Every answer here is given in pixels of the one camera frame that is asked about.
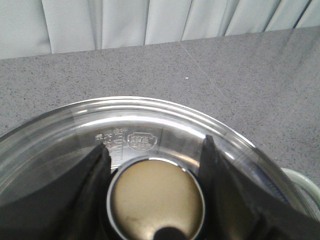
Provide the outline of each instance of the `clear glass bowl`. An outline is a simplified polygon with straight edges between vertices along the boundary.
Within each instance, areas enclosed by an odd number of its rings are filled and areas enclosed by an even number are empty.
[[[176,160],[195,174],[202,142],[298,211],[312,215],[293,183],[250,141],[218,120],[172,102],[132,96],[82,101],[45,113],[0,138],[0,206],[52,182],[105,142],[112,167],[133,158]]]

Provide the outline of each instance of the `embossed logo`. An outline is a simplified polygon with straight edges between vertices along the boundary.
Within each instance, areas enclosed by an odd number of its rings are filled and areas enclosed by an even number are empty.
[[[130,148],[144,152],[156,145],[157,137],[147,132],[134,132],[128,135],[127,142]]]

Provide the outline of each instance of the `brass-colored disc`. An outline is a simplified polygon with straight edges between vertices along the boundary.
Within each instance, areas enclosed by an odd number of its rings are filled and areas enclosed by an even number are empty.
[[[166,227],[193,239],[204,218],[204,200],[185,169],[162,160],[142,160],[126,168],[114,183],[111,214],[130,240],[152,240]]]

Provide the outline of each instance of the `white curtain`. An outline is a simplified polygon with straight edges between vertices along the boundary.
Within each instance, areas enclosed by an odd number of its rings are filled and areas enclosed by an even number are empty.
[[[0,0],[0,59],[320,26],[320,0]]]

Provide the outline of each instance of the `speckled gray surface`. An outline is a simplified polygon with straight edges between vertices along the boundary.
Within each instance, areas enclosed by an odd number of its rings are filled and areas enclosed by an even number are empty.
[[[108,96],[177,102],[320,185],[320,27],[0,60],[0,134]]]

